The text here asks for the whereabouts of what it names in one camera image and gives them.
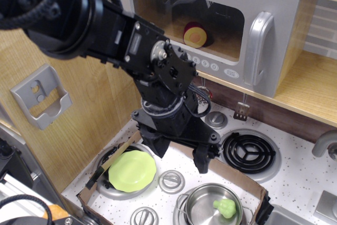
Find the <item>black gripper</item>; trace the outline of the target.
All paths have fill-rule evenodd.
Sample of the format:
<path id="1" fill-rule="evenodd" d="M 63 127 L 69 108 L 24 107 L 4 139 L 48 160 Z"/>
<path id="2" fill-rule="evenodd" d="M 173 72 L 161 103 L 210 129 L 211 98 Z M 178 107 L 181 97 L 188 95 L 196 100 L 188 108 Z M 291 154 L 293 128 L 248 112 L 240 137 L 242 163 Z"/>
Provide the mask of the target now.
<path id="1" fill-rule="evenodd" d="M 192 148 L 196 168 L 200 174 L 206 174 L 214 158 L 209 149 L 219 149 L 221 138 L 198 114 L 197 96 L 177 97 L 167 107 L 141 102 L 142 108 L 132 113 L 132 119 L 138 123 L 142 143 L 160 158 L 171 142 Z"/>

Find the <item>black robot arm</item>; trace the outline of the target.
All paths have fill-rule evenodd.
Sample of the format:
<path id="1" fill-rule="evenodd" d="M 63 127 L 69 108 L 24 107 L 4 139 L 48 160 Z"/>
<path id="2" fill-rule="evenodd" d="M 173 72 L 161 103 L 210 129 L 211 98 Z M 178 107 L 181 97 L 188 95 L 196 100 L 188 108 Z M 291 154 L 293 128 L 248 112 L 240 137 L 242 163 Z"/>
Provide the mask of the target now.
<path id="1" fill-rule="evenodd" d="M 120 0 L 1 0 L 1 29 L 18 28 L 47 56 L 91 56 L 131 76 L 142 98 L 132 118 L 157 156 L 171 142 L 187 146 L 204 174 L 220 155 L 220 136 L 198 111 L 197 99 L 206 93 L 192 83 L 195 63 Z"/>

